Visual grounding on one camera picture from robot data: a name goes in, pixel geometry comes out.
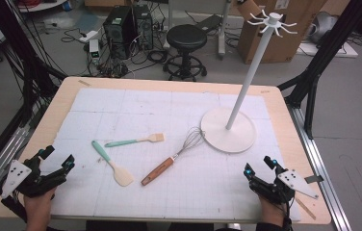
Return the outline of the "white power strip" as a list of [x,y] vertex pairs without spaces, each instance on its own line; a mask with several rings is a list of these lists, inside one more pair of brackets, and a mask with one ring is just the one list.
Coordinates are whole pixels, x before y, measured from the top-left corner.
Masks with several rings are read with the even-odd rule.
[[93,39],[97,34],[98,34],[97,31],[89,31],[88,33],[86,33],[86,35],[84,37],[79,38],[79,40],[81,42],[87,42],[90,39]]

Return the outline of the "white utensil rack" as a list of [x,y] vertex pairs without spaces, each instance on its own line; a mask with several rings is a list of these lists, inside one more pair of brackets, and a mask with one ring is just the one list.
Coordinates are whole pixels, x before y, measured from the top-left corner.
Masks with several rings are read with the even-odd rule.
[[260,31],[261,39],[255,51],[253,60],[249,66],[246,78],[232,109],[216,108],[208,111],[200,122],[200,129],[204,134],[204,139],[214,148],[226,153],[240,153],[248,150],[254,145],[257,132],[253,121],[240,112],[249,86],[254,78],[259,64],[269,45],[271,37],[276,34],[282,37],[279,30],[282,29],[287,34],[296,35],[297,32],[289,31],[288,27],[296,26],[296,23],[283,23],[280,13],[266,14],[262,11],[262,17],[252,14],[255,22],[249,21],[252,26],[262,26]]

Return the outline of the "white grid mat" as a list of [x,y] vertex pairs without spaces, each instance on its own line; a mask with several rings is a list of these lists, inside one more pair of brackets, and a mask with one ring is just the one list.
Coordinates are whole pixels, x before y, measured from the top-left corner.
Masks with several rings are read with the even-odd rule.
[[[231,108],[232,94],[149,90],[81,89],[61,111],[48,108],[36,130],[42,145],[54,152],[41,164],[43,173],[59,168],[72,155],[75,167],[56,190],[55,218],[242,221],[260,217],[260,203],[243,175],[246,163],[261,179],[274,173],[266,156],[281,160],[272,109],[263,96],[249,96],[241,111],[253,122],[257,138],[250,149],[220,152],[203,142],[180,155],[146,186],[142,179],[182,146],[189,130],[216,108]],[[163,141],[142,141],[105,147],[111,141],[163,133]],[[134,181],[120,186],[109,164],[96,152],[97,141]]]

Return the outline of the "large black computer tower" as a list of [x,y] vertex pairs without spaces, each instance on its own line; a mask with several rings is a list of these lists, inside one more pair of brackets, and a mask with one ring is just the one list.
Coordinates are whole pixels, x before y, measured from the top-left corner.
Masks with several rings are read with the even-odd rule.
[[132,8],[115,6],[103,23],[111,55],[118,59],[130,57],[130,44],[136,37]]

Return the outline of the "black flat stand foot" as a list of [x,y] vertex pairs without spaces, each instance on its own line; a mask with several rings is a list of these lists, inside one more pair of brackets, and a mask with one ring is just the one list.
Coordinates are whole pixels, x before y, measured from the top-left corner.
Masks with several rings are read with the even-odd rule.
[[198,22],[196,27],[201,29],[205,33],[209,33],[215,29],[217,29],[221,25],[221,17],[213,14],[204,20]]

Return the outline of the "brown cardboard box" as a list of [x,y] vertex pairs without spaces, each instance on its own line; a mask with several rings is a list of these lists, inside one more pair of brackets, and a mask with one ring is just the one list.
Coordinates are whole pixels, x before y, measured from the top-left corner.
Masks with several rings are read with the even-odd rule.
[[279,13],[281,22],[295,23],[289,31],[296,32],[290,35],[279,30],[280,37],[271,36],[263,63],[287,63],[292,60],[302,40],[317,13],[327,0],[236,0],[236,7],[244,19],[243,29],[240,34],[237,50],[245,64],[250,64],[259,45],[262,34],[260,31],[264,25],[254,26],[256,20],[251,16],[262,16],[262,10],[266,14]]

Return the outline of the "person's right hand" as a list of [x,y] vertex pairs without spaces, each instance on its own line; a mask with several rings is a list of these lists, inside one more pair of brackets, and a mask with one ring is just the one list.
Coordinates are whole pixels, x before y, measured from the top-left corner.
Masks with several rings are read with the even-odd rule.
[[286,217],[286,205],[272,204],[262,196],[259,197],[259,200],[261,204],[261,221],[282,227]]

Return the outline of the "small white device green display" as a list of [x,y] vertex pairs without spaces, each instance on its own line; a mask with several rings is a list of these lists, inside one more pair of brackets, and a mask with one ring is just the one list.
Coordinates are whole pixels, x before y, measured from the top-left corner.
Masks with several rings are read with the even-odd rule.
[[89,42],[89,52],[90,52],[90,56],[92,58],[92,61],[97,64],[99,62],[100,59],[100,54],[99,54],[99,42],[97,39],[91,39]]

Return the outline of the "green handled wooden spatula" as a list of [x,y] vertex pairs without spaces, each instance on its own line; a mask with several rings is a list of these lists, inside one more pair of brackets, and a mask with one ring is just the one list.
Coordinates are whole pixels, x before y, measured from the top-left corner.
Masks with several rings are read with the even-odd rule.
[[106,151],[104,150],[104,148],[97,142],[97,141],[92,141],[91,142],[92,147],[96,150],[96,152],[109,164],[109,166],[112,168],[113,170],[113,175],[114,178],[116,180],[116,182],[122,186],[122,187],[126,187],[128,185],[130,185],[133,181],[134,181],[134,177],[132,176],[132,174],[125,169],[124,167],[120,167],[117,164],[115,164],[111,158],[109,157],[109,155],[106,153]]

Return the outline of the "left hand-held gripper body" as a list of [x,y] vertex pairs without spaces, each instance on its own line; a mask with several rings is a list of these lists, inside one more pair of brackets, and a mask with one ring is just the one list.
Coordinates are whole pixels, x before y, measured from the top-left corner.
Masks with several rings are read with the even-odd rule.
[[39,164],[40,162],[20,163],[18,160],[12,160],[0,196],[6,198],[19,191],[28,197],[36,197],[56,189],[56,181],[45,181],[40,176]]

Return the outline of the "wooden handled wire whisk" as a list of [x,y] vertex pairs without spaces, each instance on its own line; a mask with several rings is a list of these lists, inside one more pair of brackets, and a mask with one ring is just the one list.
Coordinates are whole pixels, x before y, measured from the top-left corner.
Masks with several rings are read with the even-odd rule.
[[143,186],[148,185],[152,181],[154,181],[157,177],[159,177],[163,172],[165,172],[169,167],[173,165],[175,160],[187,152],[189,149],[194,148],[195,146],[200,145],[205,137],[205,132],[198,127],[193,127],[189,130],[186,138],[180,149],[175,152],[173,155],[167,157],[164,161],[162,161],[159,165],[157,165],[153,170],[151,170],[141,181]]

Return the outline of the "green handled small wooden brush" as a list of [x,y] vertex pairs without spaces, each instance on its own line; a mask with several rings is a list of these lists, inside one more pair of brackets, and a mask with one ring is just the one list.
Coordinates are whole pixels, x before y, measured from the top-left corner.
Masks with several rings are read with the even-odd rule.
[[141,139],[134,139],[134,140],[126,140],[126,141],[111,141],[105,144],[105,147],[115,147],[115,146],[121,146],[136,142],[142,142],[142,141],[150,141],[150,142],[157,142],[157,141],[163,141],[165,139],[165,135],[163,133],[158,134],[152,134],[149,135],[146,138]]

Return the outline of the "black metal frame strut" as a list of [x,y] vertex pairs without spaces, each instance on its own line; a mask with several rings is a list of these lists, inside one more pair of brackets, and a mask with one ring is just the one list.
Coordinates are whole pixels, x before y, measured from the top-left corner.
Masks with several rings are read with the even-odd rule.
[[299,109],[302,100],[307,98],[303,129],[311,140],[313,140],[313,116],[319,80],[361,20],[362,0],[350,0],[310,64],[297,77],[277,86],[280,90],[294,88],[285,97],[286,104],[292,108]]

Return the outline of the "grey rounded device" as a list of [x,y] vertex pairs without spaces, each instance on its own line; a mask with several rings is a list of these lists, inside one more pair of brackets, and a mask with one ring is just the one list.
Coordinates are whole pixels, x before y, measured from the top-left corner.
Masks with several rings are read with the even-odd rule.
[[337,17],[327,12],[319,12],[308,30],[308,38],[318,43],[329,33],[337,22]]

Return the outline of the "person's left hand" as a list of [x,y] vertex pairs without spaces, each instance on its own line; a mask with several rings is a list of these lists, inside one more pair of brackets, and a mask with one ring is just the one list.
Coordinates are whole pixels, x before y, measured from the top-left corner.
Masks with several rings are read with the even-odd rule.
[[37,197],[23,197],[27,214],[26,231],[46,231],[51,218],[51,198],[55,190],[52,189]]

